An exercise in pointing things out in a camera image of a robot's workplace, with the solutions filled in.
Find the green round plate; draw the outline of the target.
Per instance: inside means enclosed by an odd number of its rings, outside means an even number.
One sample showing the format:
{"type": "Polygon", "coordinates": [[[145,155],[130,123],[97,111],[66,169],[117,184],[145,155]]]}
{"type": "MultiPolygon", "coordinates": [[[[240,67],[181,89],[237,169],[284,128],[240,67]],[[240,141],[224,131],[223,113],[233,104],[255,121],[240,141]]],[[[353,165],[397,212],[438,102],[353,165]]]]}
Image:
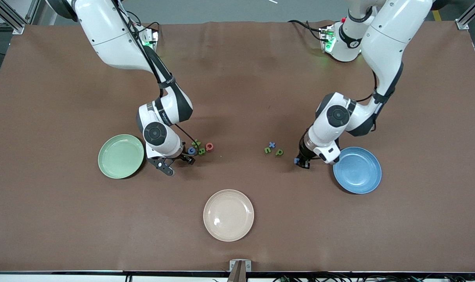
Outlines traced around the green round plate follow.
{"type": "Polygon", "coordinates": [[[120,134],[107,140],[98,153],[100,171],[111,179],[133,175],[144,160],[142,142],[130,134],[120,134]]]}

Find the blue round plate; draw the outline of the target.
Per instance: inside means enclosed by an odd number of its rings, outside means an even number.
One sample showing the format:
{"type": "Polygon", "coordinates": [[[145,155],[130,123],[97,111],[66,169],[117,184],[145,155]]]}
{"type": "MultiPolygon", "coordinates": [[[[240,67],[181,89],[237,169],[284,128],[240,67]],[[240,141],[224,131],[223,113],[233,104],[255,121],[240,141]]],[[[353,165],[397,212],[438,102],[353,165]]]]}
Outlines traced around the blue round plate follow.
{"type": "Polygon", "coordinates": [[[355,146],[341,150],[333,174],[337,183],[352,194],[368,194],[382,181],[382,168],[377,157],[355,146]]]}

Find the right arm base connector panel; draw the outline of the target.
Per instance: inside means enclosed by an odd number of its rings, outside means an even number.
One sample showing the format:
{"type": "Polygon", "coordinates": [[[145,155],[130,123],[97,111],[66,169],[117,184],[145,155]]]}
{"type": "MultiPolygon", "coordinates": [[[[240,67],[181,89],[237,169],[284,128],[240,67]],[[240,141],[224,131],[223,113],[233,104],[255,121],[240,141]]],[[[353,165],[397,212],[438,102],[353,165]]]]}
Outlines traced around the right arm base connector panel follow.
{"type": "Polygon", "coordinates": [[[143,46],[150,47],[153,51],[156,51],[159,39],[158,30],[145,27],[139,31],[139,37],[143,46]]]}

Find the left arm base connector panel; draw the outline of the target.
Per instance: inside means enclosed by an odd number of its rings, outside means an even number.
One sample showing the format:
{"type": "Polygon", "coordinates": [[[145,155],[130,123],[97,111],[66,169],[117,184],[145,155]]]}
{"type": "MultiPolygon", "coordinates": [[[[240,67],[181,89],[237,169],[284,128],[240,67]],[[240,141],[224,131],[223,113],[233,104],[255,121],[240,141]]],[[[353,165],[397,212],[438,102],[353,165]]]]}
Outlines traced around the left arm base connector panel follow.
{"type": "Polygon", "coordinates": [[[320,45],[323,53],[331,53],[333,46],[336,43],[335,25],[329,25],[327,27],[320,27],[318,33],[320,35],[320,45]]]}

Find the grey metal bracket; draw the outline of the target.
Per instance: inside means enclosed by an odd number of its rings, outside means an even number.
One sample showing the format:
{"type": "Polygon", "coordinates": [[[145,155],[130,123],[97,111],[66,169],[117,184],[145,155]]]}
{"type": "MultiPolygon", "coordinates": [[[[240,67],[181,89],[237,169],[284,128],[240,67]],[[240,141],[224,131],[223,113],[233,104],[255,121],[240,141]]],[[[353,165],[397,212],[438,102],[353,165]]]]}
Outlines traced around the grey metal bracket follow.
{"type": "Polygon", "coordinates": [[[252,261],[251,260],[248,260],[248,259],[242,259],[242,258],[239,258],[239,259],[232,259],[230,260],[229,262],[229,273],[232,271],[234,265],[236,263],[238,263],[239,261],[242,261],[242,266],[243,268],[245,268],[245,271],[246,272],[251,272],[252,271],[252,261]]]}

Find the beige round plate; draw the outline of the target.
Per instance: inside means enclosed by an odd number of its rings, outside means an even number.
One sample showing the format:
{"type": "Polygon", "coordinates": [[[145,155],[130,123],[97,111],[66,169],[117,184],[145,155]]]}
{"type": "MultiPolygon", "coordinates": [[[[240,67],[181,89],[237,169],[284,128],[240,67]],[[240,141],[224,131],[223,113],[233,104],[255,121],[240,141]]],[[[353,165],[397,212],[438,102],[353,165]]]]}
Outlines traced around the beige round plate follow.
{"type": "Polygon", "coordinates": [[[235,242],[250,232],[255,220],[251,200],[240,191],[214,193],[205,204],[203,222],[207,232],[222,242],[235,242]]]}

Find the brown table cover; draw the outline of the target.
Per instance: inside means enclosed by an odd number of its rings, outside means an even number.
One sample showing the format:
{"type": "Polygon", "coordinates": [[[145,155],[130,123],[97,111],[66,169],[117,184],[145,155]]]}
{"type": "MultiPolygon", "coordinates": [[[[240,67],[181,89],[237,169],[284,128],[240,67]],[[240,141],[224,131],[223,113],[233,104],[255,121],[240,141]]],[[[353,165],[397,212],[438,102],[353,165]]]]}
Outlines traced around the brown table cover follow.
{"type": "Polygon", "coordinates": [[[424,23],[376,131],[340,137],[382,166],[366,195],[345,193],[320,160],[294,165],[326,94],[372,92],[361,57],[339,63],[298,25],[256,22],[164,25],[157,52],[193,102],[182,127],[214,150],[174,163],[172,177],[146,163],[111,179],[99,150],[141,138],[136,112],[158,96],[155,77],[107,66],[80,26],[12,37],[0,70],[0,271],[220,271],[238,258],[254,271],[475,272],[469,32],[424,23]],[[202,218],[225,189],[255,211],[235,242],[202,218]]]}

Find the aluminium frame profile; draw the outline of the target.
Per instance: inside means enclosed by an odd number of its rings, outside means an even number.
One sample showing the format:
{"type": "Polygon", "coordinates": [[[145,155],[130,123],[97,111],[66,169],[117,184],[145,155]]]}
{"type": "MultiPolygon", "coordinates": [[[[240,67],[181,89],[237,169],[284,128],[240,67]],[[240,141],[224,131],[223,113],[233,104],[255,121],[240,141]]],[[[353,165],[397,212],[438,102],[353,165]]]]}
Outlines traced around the aluminium frame profile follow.
{"type": "Polygon", "coordinates": [[[468,30],[468,24],[475,18],[475,1],[468,9],[461,14],[459,18],[455,19],[458,30],[468,30]]]}
{"type": "Polygon", "coordinates": [[[35,21],[41,0],[0,0],[0,31],[22,34],[35,21]]]}

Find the table front edge rail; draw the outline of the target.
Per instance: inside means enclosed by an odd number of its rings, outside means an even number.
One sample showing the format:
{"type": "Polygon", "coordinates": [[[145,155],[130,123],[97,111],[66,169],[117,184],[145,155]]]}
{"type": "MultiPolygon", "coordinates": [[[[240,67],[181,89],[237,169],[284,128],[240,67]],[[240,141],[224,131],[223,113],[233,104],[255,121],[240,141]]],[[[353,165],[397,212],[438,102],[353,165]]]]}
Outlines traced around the table front edge rail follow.
{"type": "MultiPolygon", "coordinates": [[[[229,271],[0,271],[0,282],[227,282],[229,271]]],[[[475,272],[252,271],[245,282],[475,282],[475,272]]]]}

